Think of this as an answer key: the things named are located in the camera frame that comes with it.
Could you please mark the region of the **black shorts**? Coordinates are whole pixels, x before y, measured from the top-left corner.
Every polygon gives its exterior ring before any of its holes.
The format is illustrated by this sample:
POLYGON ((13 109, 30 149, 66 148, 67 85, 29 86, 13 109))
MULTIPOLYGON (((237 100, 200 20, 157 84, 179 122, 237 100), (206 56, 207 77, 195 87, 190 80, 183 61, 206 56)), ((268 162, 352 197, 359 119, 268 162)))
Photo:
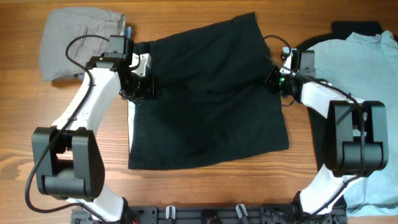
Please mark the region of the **black shorts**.
POLYGON ((136 106, 128 167, 189 169, 289 148, 270 50, 253 12, 141 42, 160 95, 136 106))

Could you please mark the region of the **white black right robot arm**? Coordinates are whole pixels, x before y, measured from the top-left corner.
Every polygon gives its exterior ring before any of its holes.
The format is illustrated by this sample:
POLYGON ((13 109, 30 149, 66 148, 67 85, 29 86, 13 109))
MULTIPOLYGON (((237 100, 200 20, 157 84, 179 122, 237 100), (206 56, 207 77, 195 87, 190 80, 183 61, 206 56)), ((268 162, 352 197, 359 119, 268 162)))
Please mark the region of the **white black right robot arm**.
POLYGON ((330 213, 354 184, 382 170, 388 162, 386 108, 364 101, 315 77, 315 53, 283 49, 283 64, 265 80, 270 91, 315 110, 326 119, 323 165, 311 184, 298 195, 302 220, 330 213))

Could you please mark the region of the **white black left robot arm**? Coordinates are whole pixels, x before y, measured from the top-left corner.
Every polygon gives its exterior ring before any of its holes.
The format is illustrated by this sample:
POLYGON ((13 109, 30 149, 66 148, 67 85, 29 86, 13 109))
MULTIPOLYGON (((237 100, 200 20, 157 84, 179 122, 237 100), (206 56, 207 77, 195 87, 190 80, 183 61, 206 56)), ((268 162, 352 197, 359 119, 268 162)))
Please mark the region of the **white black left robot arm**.
POLYGON ((32 134, 34 166, 25 202, 38 213, 80 207, 99 223, 139 223, 124 197, 104 182, 96 133, 117 95, 138 105, 157 94, 149 54, 105 53, 83 66, 85 77, 63 114, 32 134))

